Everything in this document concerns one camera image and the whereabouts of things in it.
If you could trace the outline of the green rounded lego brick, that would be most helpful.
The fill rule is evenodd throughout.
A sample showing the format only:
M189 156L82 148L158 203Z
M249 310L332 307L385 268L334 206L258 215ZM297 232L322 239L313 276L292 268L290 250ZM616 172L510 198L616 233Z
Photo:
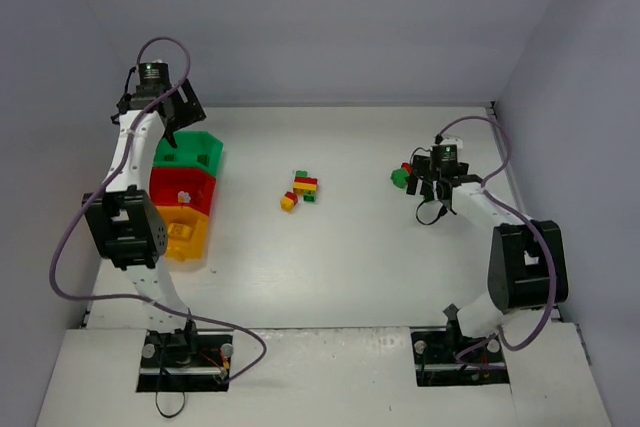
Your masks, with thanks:
M400 189L406 188L409 177L410 173L405 168L395 169L390 175L393 185Z

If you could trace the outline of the multicolor lego block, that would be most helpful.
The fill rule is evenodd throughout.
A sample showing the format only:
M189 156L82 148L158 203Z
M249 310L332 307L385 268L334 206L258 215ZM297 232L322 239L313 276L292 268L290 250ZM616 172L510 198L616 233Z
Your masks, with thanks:
M311 177L305 170L296 170L293 180L293 192L304 202L315 203L318 192L318 179Z

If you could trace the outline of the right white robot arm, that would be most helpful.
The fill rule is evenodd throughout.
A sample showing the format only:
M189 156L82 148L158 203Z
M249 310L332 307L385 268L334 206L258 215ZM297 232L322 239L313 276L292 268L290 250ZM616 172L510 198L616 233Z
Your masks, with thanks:
M454 315L461 333L470 338L497 334L506 318L540 308L542 317L523 341L529 344L546 325L555 307L569 297L569 279L560 226L535 220L498 199L483 178L459 160L460 143L436 138L430 148L417 148L403 165L405 191L422 197L420 207L436 205L433 226L446 215L458 216L490 240L485 292Z

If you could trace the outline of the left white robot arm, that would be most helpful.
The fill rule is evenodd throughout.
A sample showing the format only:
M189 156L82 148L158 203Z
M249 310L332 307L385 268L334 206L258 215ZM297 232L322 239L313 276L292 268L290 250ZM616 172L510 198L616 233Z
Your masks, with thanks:
M186 350L197 341L189 308L165 261L169 234L149 194L158 144L176 147L176 131L205 119L188 82L172 84L167 63L138 62L139 83L117 105L119 137L104 186L83 199L85 219L100 256L131 281L148 316L149 341Z

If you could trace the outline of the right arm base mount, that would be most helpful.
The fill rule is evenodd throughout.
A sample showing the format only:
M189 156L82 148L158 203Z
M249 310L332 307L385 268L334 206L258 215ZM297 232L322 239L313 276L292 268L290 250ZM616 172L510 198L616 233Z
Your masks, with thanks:
M452 329L411 330L418 387L472 387L510 383L498 339L464 337Z

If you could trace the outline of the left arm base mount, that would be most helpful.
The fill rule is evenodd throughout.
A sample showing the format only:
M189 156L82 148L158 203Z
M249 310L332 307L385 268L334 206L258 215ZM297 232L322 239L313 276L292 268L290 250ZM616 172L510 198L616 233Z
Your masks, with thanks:
M141 350L137 393L227 392L233 356L230 331L200 331L195 346L169 346L148 333Z

